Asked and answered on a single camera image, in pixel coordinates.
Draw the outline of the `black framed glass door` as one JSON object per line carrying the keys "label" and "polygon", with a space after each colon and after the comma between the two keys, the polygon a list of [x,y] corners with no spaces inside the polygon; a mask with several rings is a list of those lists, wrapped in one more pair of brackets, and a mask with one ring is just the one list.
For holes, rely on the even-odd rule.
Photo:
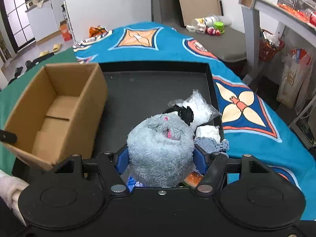
{"label": "black framed glass door", "polygon": [[8,36],[15,52],[34,41],[34,35],[27,17],[25,0],[2,0],[4,19],[8,21]]}

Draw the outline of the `white round container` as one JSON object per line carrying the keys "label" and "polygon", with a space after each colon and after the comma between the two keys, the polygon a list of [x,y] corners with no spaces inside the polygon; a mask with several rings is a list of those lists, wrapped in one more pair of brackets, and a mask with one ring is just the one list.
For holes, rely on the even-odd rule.
{"label": "white round container", "polygon": [[206,27],[212,27],[216,22],[219,22],[219,18],[217,16],[208,16],[204,18],[195,18],[192,20],[191,25],[194,27],[198,27],[201,25],[205,25]]}

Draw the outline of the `orange cardboard box on floor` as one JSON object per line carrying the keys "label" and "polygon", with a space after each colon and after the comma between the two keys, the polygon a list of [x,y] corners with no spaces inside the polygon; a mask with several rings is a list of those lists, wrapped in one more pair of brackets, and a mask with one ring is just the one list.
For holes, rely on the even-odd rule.
{"label": "orange cardboard box on floor", "polygon": [[70,41],[72,39],[72,35],[69,31],[68,24],[67,24],[66,20],[60,22],[59,30],[62,33],[62,37],[63,37],[64,41]]}

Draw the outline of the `blue tissue pack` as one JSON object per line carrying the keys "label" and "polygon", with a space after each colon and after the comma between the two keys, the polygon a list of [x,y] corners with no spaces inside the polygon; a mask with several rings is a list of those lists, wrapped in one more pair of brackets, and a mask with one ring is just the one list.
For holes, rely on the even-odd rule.
{"label": "blue tissue pack", "polygon": [[131,193],[135,188],[142,188],[145,187],[145,185],[139,181],[137,181],[136,179],[134,179],[133,177],[129,176],[127,179],[127,188],[129,189],[129,192]]}

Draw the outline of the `brown cardboard box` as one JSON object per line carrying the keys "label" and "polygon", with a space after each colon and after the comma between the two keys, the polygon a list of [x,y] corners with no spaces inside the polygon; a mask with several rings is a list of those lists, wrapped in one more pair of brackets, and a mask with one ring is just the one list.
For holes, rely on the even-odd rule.
{"label": "brown cardboard box", "polygon": [[4,125],[16,142],[2,144],[22,162],[43,170],[74,153],[88,159],[107,96],[98,63],[47,64],[26,86]]}

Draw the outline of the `blue patterned blanket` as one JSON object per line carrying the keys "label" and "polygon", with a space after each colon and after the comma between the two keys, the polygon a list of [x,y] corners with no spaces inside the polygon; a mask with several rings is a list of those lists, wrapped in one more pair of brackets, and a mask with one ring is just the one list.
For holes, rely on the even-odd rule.
{"label": "blue patterned blanket", "polygon": [[73,45],[81,63],[175,60],[209,65],[231,157],[254,155],[305,195],[303,220],[315,220],[315,159],[284,121],[197,40],[145,22],[119,27]]}

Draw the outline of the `green cloth sheet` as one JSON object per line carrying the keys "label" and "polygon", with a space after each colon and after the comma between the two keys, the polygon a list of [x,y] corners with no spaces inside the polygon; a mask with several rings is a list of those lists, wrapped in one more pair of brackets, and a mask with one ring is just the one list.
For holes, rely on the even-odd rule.
{"label": "green cloth sheet", "polygon": [[[18,101],[20,95],[23,93],[26,86],[29,84],[33,76],[36,75],[38,70],[46,65],[52,63],[73,63],[77,59],[72,48],[66,49],[61,53],[40,62],[28,72],[24,73],[19,79],[14,80],[10,85],[1,91],[1,129],[3,129],[14,105]],[[1,145],[1,170],[5,173],[22,178],[26,171],[26,165],[20,162],[16,157],[7,150],[3,145]]]}

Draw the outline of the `plush hamburger toy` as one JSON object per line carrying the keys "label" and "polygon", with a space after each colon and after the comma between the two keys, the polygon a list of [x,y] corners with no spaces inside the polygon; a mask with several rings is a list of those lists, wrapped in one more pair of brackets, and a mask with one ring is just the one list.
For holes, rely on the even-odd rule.
{"label": "plush hamburger toy", "polygon": [[184,179],[184,183],[188,186],[191,186],[192,188],[196,188],[202,178],[202,174],[200,174],[198,171],[193,171]]}

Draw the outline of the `green lidded jar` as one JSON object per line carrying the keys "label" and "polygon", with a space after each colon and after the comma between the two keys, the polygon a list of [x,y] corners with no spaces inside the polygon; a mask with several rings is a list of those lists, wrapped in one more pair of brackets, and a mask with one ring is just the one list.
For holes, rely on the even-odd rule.
{"label": "green lidded jar", "polygon": [[215,22],[214,28],[218,31],[220,31],[221,34],[224,33],[224,23],[223,22]]}

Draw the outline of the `yellow slipper left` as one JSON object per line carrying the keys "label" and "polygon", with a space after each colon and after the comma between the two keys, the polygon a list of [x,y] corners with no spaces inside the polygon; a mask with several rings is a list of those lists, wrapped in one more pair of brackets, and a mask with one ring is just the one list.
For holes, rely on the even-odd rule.
{"label": "yellow slipper left", "polygon": [[50,54],[50,51],[49,51],[49,50],[43,51],[43,52],[40,53],[40,57],[47,56],[47,55],[49,55],[49,54]]}

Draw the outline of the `black laptop bag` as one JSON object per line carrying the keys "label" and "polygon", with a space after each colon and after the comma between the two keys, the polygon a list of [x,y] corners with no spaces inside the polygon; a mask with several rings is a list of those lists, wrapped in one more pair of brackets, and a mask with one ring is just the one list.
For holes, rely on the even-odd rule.
{"label": "black laptop bag", "polygon": [[32,69],[34,66],[38,65],[39,63],[43,62],[44,60],[54,56],[54,55],[55,55],[55,53],[48,53],[46,55],[43,55],[43,56],[36,58],[33,61],[28,60],[27,62],[25,62],[25,66],[27,68],[27,71]]}

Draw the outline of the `grey fluffy plush toy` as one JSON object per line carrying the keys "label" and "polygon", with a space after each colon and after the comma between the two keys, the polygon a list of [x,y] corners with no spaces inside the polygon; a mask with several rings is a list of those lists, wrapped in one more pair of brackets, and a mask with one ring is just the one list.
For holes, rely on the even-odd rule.
{"label": "grey fluffy plush toy", "polygon": [[126,143],[131,176],[146,187],[175,187],[194,169],[193,132],[176,112],[145,119]]}

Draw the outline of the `blue denim fabric piece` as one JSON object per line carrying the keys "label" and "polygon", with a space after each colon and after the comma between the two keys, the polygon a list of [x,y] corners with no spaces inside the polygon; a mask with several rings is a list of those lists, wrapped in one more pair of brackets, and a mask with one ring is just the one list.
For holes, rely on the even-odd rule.
{"label": "blue denim fabric piece", "polygon": [[217,142],[213,138],[199,137],[194,140],[194,143],[203,148],[203,150],[207,153],[218,152],[229,157],[227,154],[227,150],[229,150],[229,141],[226,139]]}

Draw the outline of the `white kitchen cabinet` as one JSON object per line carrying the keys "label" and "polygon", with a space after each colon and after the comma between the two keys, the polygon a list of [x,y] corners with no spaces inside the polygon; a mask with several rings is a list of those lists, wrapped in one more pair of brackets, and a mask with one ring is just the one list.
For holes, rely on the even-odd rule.
{"label": "white kitchen cabinet", "polygon": [[62,5],[65,0],[44,0],[42,7],[33,5],[26,10],[36,42],[59,31],[64,20]]}

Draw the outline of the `orange gift bag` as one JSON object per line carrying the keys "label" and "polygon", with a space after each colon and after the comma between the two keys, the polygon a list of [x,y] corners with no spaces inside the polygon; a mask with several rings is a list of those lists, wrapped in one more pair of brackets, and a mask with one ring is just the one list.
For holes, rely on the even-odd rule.
{"label": "orange gift bag", "polygon": [[98,35],[101,35],[101,34],[107,33],[107,32],[108,31],[102,26],[90,27],[89,28],[89,37],[92,38],[94,36],[98,36]]}

